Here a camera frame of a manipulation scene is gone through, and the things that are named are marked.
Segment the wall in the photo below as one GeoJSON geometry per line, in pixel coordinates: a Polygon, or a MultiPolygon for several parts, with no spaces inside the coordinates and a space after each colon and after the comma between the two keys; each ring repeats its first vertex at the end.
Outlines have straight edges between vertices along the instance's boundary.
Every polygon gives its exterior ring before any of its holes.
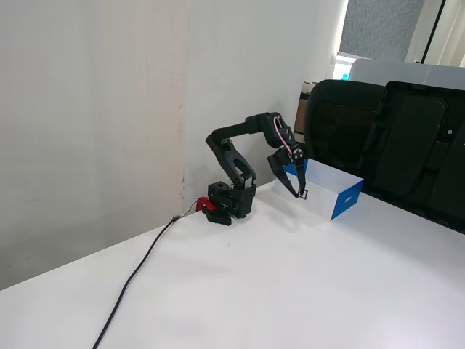
{"type": "Polygon", "coordinates": [[[440,64],[446,44],[461,13],[464,0],[447,0],[426,56],[426,64],[440,64]]]}
{"type": "MultiPolygon", "coordinates": [[[[205,196],[208,184],[230,182],[205,138],[214,129],[278,111],[296,118],[310,47],[316,0],[197,0],[190,9],[184,208],[205,196]]],[[[257,172],[272,180],[263,135],[234,139],[257,172]]]]}
{"type": "Polygon", "coordinates": [[[187,0],[0,3],[0,289],[182,208],[187,0]]]}
{"type": "Polygon", "coordinates": [[[347,1],[314,1],[307,20],[308,39],[312,46],[305,81],[320,82],[332,78],[335,53],[339,51],[341,43],[347,1]]]}
{"type": "Polygon", "coordinates": [[[421,62],[441,3],[442,0],[424,0],[424,5],[408,48],[406,62],[421,62]]]}

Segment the chair backrest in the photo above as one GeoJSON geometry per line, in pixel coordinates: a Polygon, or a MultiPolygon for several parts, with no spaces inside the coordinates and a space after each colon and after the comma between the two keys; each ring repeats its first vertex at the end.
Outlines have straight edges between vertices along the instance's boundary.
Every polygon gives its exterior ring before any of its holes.
{"type": "Polygon", "coordinates": [[[309,96],[309,156],[363,191],[464,232],[465,91],[323,81],[309,96]]]}

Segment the black robotic arm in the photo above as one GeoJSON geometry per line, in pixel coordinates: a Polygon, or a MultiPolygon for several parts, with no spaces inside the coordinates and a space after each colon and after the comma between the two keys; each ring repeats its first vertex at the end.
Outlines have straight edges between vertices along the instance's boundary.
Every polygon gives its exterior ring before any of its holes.
{"type": "Polygon", "coordinates": [[[268,157],[273,174],[296,197],[305,190],[304,152],[297,144],[294,134],[279,113],[263,113],[249,116],[241,124],[217,129],[206,138],[220,166],[232,181],[231,188],[223,182],[209,185],[209,201],[215,209],[203,208],[208,219],[225,225],[231,224],[230,214],[244,218],[251,211],[255,196],[256,173],[247,160],[235,149],[231,137],[263,132],[268,145],[278,150],[268,157]],[[294,164],[299,181],[299,190],[292,188],[284,167],[294,164]]]}

